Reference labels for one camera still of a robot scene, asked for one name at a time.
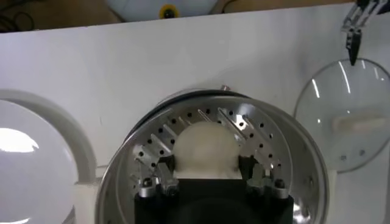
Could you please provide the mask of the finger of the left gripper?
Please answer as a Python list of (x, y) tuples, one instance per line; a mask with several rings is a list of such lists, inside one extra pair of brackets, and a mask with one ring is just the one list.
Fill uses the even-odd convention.
[(344, 18), (341, 30), (346, 33), (346, 49), (352, 66), (358, 58), (362, 29), (380, 10), (381, 0), (357, 0)]

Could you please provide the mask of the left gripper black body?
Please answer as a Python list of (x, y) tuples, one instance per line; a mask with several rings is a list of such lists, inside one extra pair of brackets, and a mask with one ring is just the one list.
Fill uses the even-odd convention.
[(389, 12), (389, 0), (375, 0), (374, 14), (384, 14)]

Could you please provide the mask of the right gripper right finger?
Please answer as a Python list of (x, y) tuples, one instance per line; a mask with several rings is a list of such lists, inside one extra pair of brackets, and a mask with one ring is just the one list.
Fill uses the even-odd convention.
[(265, 168), (254, 156), (239, 156), (239, 171), (252, 192), (277, 199), (289, 197), (284, 179), (276, 176), (273, 168)]

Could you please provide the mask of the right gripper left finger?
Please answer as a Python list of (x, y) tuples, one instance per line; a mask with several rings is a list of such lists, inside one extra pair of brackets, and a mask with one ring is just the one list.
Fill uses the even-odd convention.
[(174, 155), (163, 156), (156, 162), (138, 160), (140, 177), (138, 180), (138, 195), (141, 198), (151, 198), (158, 193), (173, 197), (179, 190), (179, 181), (174, 177)]

